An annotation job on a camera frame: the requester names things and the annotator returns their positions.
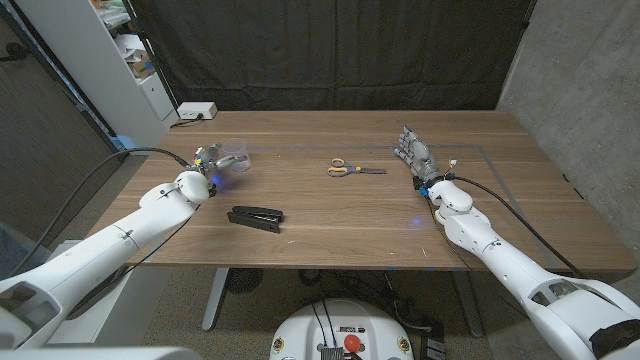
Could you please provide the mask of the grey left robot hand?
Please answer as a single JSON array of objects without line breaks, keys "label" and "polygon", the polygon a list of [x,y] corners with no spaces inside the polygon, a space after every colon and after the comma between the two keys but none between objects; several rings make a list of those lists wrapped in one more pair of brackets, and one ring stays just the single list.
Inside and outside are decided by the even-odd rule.
[{"label": "grey left robot hand", "polygon": [[199,148],[195,153],[194,163],[208,180],[214,182],[214,177],[218,172],[248,159],[247,155],[242,154],[227,155],[223,151],[221,143],[214,143],[207,148]]}]

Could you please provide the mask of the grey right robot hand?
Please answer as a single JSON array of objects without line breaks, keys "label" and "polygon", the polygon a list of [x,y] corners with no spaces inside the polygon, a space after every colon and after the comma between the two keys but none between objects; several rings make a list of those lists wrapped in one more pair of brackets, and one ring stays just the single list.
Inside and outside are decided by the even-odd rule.
[{"label": "grey right robot hand", "polygon": [[427,145],[408,126],[403,127],[394,153],[409,165],[420,187],[428,189],[444,179]]}]

